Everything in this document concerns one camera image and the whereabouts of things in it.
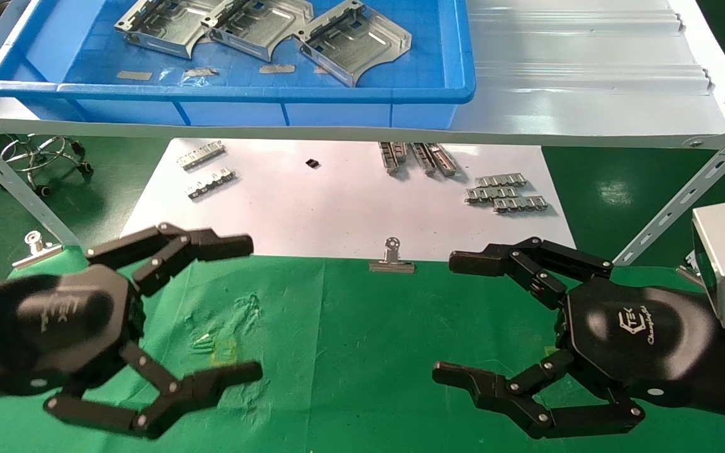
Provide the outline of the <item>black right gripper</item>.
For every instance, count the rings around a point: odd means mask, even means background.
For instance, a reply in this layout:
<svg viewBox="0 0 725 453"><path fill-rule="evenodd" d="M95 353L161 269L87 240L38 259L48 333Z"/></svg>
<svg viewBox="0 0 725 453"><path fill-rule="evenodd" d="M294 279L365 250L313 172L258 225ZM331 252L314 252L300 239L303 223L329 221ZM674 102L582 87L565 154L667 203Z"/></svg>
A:
<svg viewBox="0 0 725 453"><path fill-rule="evenodd" d="M628 433L645 417L630 398L664 407L724 409L721 367L712 361L721 324L708 299L662 286L621 286L604 279L613 267L539 237L491 243L481 252L455 250L451 272L507 276L548 309L563 307L566 350L513 378L439 361L432 380L466 390L476 408L507 416L533 439ZM557 274L587 282L567 295ZM550 409L535 400L568 374L605 403Z"/></svg>

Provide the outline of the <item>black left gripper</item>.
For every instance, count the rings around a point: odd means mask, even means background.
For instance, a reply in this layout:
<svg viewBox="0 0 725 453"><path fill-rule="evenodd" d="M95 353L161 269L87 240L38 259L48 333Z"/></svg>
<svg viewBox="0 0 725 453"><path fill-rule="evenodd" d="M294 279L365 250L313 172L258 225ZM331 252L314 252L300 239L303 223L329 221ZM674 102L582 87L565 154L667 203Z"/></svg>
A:
<svg viewBox="0 0 725 453"><path fill-rule="evenodd" d="M216 407L225 390L259 381L258 361L214 367L181 379L144 352L143 301L135 286L104 265L0 282L0 398L63 388L44 410L69 425L158 439L187 413ZM131 410L86 401L130 366L159 394Z"/></svg>

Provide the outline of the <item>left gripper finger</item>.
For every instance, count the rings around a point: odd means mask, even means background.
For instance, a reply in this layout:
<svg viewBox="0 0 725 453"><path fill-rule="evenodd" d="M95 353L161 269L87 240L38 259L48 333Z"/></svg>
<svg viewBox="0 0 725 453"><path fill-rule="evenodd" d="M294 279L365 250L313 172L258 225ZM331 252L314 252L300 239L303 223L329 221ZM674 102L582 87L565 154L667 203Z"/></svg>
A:
<svg viewBox="0 0 725 453"><path fill-rule="evenodd" d="M250 256L249 235L219 236L212 229L183 230L170 223L139 230L84 252L90 265L118 270L148 260L132 274L133 284L143 296L152 296L194 261L210 262Z"/></svg>

